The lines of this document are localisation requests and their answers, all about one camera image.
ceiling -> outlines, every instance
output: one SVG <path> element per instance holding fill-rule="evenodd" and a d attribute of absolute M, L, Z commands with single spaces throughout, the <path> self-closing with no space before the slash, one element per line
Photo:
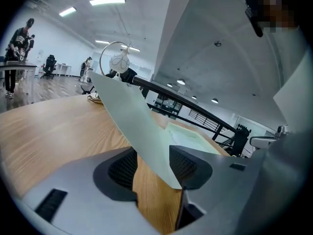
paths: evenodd
<path fill-rule="evenodd" d="M 272 98 L 299 64 L 306 43 L 299 29 L 257 37 L 245 9 L 245 0 L 190 0 L 154 81 L 173 83 L 178 91 L 176 81 L 183 78 L 186 96 L 208 104 L 217 98 L 219 106 L 276 129 L 285 120 Z"/>
<path fill-rule="evenodd" d="M 103 48 L 95 42 L 103 40 L 140 49 L 131 54 L 155 72 L 156 83 L 173 83 L 178 91 L 176 80 L 183 78 L 185 95 L 196 95 L 200 104 L 217 98 L 219 106 L 270 128 L 285 124 L 272 97 L 307 45 L 299 29 L 258 38 L 245 15 L 245 0 L 126 0 L 99 6 L 90 0 L 30 1 L 90 47 Z M 75 13 L 59 16 L 72 6 Z"/>
<path fill-rule="evenodd" d="M 30 0 L 51 20 L 63 24 L 94 48 L 103 48 L 95 40 L 122 41 L 140 49 L 131 51 L 144 60 L 142 66 L 154 69 L 164 20 L 170 0 L 126 0 L 125 4 L 92 6 L 90 0 Z M 60 12 L 75 7 L 65 17 Z"/>

black slot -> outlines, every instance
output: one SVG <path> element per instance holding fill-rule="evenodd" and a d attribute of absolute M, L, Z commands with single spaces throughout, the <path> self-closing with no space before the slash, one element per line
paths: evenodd
<path fill-rule="evenodd" d="M 191 224 L 197 219 L 201 218 L 203 213 L 194 205 L 188 204 L 187 207 L 182 207 L 181 216 L 178 222 L 176 222 L 175 230 L 183 228 L 186 225 Z"/>
<path fill-rule="evenodd" d="M 240 170 L 240 171 L 244 171 L 246 166 L 244 164 L 237 164 L 237 163 L 233 163 L 230 165 L 230 168 L 236 169 L 236 170 Z"/>
<path fill-rule="evenodd" d="M 51 222 L 66 195 L 66 191 L 57 189 L 51 190 L 47 197 L 45 197 L 41 204 L 35 209 L 35 213 L 44 220 Z"/>

black grille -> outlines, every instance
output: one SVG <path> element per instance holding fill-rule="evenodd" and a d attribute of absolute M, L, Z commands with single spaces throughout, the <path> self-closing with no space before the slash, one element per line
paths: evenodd
<path fill-rule="evenodd" d="M 117 184 L 132 190 L 136 170 L 137 153 L 132 151 L 110 165 L 109 176 Z"/>
<path fill-rule="evenodd" d="M 35 212 L 44 220 L 51 222 L 66 195 L 66 191 L 53 189 L 35 209 Z"/>
<path fill-rule="evenodd" d="M 197 170 L 194 162 L 175 150 L 171 150 L 170 152 L 170 166 L 180 184 L 182 181 L 193 176 Z"/>

white paper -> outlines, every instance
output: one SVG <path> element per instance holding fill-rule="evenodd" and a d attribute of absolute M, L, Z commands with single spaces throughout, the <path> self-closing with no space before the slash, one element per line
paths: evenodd
<path fill-rule="evenodd" d="M 170 133 L 176 145 L 220 155 L 220 153 L 197 132 L 173 123 L 168 123 L 165 131 Z"/>
<path fill-rule="evenodd" d="M 94 72 L 90 77 L 108 113 L 135 151 L 170 187 L 181 189 L 170 168 L 169 146 L 175 142 L 155 123 L 139 88 Z"/>

